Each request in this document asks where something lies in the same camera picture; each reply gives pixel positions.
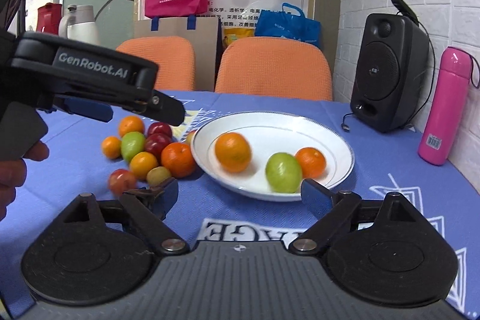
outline gray ribbed panel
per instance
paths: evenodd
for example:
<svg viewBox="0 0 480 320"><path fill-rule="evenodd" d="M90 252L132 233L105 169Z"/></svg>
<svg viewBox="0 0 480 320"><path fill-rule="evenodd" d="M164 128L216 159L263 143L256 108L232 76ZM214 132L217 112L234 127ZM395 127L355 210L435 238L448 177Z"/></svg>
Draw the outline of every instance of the gray ribbed panel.
<svg viewBox="0 0 480 320"><path fill-rule="evenodd" d="M242 244L244 251L236 251ZM165 258L142 287L90 308L39 303L22 320L454 320L446 302L388 309L351 297L318 260L285 251L282 242L200 242Z"/></svg>

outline blue tablecloth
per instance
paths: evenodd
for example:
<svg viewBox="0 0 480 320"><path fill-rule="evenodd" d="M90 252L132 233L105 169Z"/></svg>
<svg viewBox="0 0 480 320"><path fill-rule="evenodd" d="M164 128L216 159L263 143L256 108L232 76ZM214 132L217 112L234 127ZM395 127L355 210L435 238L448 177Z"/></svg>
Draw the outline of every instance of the blue tablecloth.
<svg viewBox="0 0 480 320"><path fill-rule="evenodd" d="M363 198L381 199L396 190L409 198L457 252L459 273L448 302L468 317L480 314L480 197L452 164L436 167L418 157L419 133L402 130L382 135L353 117L348 118L351 132L345 133L340 123L349 108L341 103L209 92L172 95L183 100L187 110L200 110L189 124L192 129L230 112L266 110L309 117L340 133L356 157L354 172L347 180L354 191ZM32 304L19 271L28 245L79 193L89 191L98 199L111 198L107 178L125 165L107 161L99 145L106 136L117 133L118 121L125 115L116 109L108 124L60 112L44 115L50 129L45 138L50 158L28 162L27 181L0 223L0 290L14 316ZM199 172L180 181L178 202L165 222L192 244L207 217L290 228L307 228L315 221L300 202L249 199Z"/></svg>

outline yellow package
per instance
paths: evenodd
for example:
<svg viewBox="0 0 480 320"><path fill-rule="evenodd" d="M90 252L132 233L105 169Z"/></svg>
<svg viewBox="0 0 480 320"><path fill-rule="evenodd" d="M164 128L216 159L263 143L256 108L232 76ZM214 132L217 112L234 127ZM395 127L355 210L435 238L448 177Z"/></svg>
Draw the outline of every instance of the yellow package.
<svg viewBox="0 0 480 320"><path fill-rule="evenodd" d="M235 40L244 37L253 37L255 29L250 28L224 28L223 29L223 48L232 44Z"/></svg>

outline black speaker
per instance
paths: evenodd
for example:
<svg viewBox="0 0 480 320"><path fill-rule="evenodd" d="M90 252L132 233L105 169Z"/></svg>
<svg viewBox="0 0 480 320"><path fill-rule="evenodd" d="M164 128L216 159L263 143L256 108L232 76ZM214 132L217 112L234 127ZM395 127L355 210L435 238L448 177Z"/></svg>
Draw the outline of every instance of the black speaker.
<svg viewBox="0 0 480 320"><path fill-rule="evenodd" d="M428 49L427 35L408 17L370 14L357 62L352 113L382 133L405 125L417 107Z"/></svg>

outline orange chair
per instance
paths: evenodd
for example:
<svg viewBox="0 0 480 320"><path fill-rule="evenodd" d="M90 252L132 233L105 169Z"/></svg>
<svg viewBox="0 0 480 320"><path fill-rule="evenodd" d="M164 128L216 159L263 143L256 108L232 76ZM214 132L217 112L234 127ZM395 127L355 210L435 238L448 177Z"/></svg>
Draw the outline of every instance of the orange chair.
<svg viewBox="0 0 480 320"><path fill-rule="evenodd" d="M141 37L120 44L117 51L158 64L156 90L193 91L195 86L195 54L184 38Z"/></svg>
<svg viewBox="0 0 480 320"><path fill-rule="evenodd" d="M332 100L332 76L325 56L311 44L246 37L223 53L215 92Z"/></svg>

